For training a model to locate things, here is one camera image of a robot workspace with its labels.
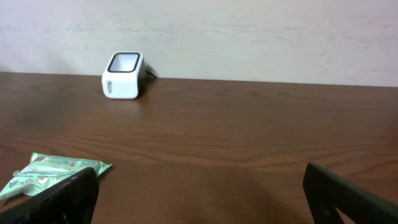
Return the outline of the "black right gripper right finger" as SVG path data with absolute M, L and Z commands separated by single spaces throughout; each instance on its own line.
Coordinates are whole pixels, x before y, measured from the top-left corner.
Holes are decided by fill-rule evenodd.
M 315 223 L 397 223 L 397 205 L 314 163 L 307 164 L 303 189 Z

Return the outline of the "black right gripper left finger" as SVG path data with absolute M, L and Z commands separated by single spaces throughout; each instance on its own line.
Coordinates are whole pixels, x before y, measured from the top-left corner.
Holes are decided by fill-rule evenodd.
M 99 181 L 94 168 L 84 168 L 36 196 L 1 212 L 1 224 L 90 224 L 98 194 Z

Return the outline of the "green wet wipe packet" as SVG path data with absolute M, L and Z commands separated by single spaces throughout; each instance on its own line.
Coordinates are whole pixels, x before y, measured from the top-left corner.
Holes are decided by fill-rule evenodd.
M 25 194 L 35 196 L 53 185 L 91 167 L 99 176 L 111 165 L 92 159 L 80 159 L 32 153 L 29 164 L 13 173 L 13 178 L 1 190 L 1 199 Z

